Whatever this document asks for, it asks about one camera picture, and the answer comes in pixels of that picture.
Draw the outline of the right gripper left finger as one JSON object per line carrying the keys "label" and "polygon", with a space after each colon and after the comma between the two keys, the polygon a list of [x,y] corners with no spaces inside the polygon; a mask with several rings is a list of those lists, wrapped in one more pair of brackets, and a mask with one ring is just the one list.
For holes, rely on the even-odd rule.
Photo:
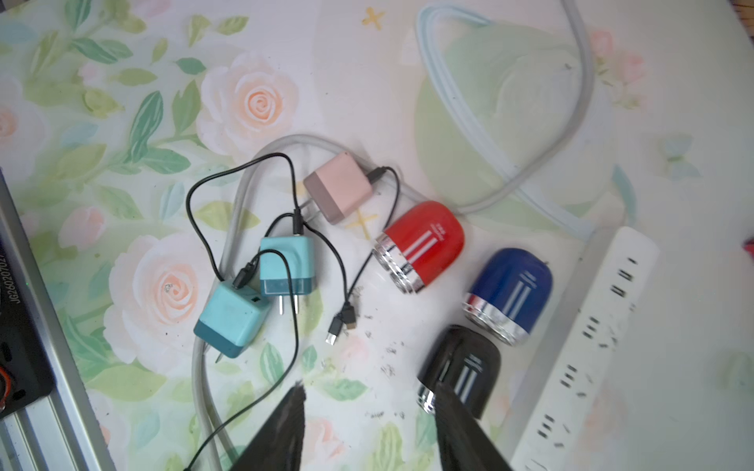
{"label": "right gripper left finger", "polygon": [[262,425],[232,471],[298,471],[306,434],[306,389],[296,383]]}

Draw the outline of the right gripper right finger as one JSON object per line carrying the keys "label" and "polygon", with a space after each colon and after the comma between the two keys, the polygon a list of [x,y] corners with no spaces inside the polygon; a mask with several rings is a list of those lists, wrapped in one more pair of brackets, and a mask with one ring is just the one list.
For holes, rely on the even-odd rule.
{"label": "right gripper right finger", "polygon": [[512,471],[454,390],[440,383],[434,393],[442,469]]}

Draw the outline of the white power strip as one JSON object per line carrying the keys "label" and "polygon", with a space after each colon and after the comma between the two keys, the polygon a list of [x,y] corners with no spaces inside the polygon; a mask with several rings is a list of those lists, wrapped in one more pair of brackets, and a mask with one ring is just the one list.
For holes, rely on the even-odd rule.
{"label": "white power strip", "polygon": [[591,237],[503,423],[512,469],[566,466],[659,253],[631,227]]}

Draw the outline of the teal usb charger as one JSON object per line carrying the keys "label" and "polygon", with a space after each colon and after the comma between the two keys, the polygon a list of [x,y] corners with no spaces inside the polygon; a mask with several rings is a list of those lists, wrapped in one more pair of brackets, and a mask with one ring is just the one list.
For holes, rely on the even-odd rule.
{"label": "teal usb charger", "polygon": [[261,294],[292,296],[292,307],[298,314],[300,298],[315,287],[313,240],[306,235],[265,237],[261,240],[259,282]]}
{"label": "teal usb charger", "polygon": [[222,282],[200,314],[194,334],[228,358],[237,358],[259,333],[270,301],[249,286]]}

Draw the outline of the blue electric shaver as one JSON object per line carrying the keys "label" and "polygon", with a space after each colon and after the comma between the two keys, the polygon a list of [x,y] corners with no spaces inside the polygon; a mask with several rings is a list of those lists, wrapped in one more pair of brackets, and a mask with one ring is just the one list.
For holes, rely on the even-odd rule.
{"label": "blue electric shaver", "polygon": [[527,250],[493,254],[463,299],[472,323],[515,347],[530,336],[553,288],[549,266]]}

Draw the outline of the red electric shaver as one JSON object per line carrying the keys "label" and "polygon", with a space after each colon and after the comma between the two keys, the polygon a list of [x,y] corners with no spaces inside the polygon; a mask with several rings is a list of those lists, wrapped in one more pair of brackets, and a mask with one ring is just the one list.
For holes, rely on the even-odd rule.
{"label": "red electric shaver", "polygon": [[424,201],[377,237],[372,254],[404,294],[417,294],[459,257],[465,246],[463,226],[437,201]]}

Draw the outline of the pink usb charger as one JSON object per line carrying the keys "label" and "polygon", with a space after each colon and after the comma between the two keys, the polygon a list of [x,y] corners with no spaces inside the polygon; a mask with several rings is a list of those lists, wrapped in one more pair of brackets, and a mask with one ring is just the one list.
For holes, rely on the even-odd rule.
{"label": "pink usb charger", "polygon": [[304,187],[324,218],[343,222],[373,194],[365,172],[349,152],[341,152],[304,179]]}

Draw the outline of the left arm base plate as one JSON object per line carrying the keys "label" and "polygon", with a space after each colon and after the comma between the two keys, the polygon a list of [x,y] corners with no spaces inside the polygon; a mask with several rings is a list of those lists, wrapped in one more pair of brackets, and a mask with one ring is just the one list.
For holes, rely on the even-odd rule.
{"label": "left arm base plate", "polygon": [[1,418],[55,389],[55,379],[13,266],[1,249]]}

